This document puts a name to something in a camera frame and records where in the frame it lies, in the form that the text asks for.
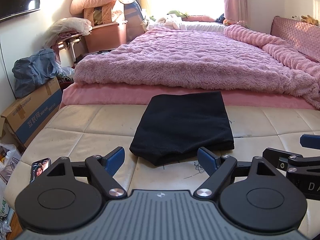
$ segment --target headboard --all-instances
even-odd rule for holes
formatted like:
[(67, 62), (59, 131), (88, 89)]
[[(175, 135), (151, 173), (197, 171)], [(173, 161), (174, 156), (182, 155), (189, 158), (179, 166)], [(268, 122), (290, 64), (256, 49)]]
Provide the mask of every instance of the headboard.
[(286, 40), (307, 58), (320, 62), (320, 27), (276, 16), (270, 34)]

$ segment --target gray panel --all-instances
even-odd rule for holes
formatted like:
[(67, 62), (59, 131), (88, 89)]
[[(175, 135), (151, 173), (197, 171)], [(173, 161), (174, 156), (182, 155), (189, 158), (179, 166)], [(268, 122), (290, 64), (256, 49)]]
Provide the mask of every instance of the gray panel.
[(189, 191), (135, 190), (112, 200), (91, 224), (71, 233), (49, 236), (24, 231), (18, 240), (304, 240), (298, 231), (259, 236), (230, 225), (209, 201)]

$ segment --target phone screen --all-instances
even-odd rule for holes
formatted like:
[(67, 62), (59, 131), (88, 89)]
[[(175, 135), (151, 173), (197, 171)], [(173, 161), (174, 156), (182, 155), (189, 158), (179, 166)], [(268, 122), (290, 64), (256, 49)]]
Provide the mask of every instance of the phone screen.
[(34, 162), (31, 165), (30, 183), (33, 182), (36, 177), (40, 176), (42, 172), (44, 172), (49, 167), (50, 164), (51, 161), (49, 158)]

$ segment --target beige leather bench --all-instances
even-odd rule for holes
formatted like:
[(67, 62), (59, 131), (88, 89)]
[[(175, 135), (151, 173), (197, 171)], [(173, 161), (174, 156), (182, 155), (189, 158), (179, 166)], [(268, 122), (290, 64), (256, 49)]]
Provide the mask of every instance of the beige leather bench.
[[(19, 192), (29, 184), (34, 161), (61, 156), (83, 161), (91, 155), (106, 155), (123, 146), (125, 161), (114, 178), (129, 192), (131, 189), (189, 189), (193, 192), (208, 175), (196, 158), (154, 167), (129, 151), (137, 125), (146, 106), (88, 105), (66, 106), (36, 136), (23, 154), (5, 190), (14, 208)], [(228, 153), (239, 161), (251, 161), (267, 147), (318, 156), (319, 150), (302, 148), (302, 134), (320, 135), (320, 112), (307, 109), (226, 106), (235, 138), (235, 149)], [(308, 200), (308, 211), (299, 230), (312, 239), (320, 234), (320, 201)]]

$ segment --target gray fabric bag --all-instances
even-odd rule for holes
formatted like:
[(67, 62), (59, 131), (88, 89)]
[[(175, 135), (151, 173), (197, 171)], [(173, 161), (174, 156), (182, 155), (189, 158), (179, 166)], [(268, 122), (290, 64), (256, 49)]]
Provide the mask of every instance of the gray fabric bag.
[(30, 57), (17, 60), (12, 69), (16, 78), (15, 96), (23, 98), (55, 77), (60, 67), (54, 59), (53, 49), (41, 49)]

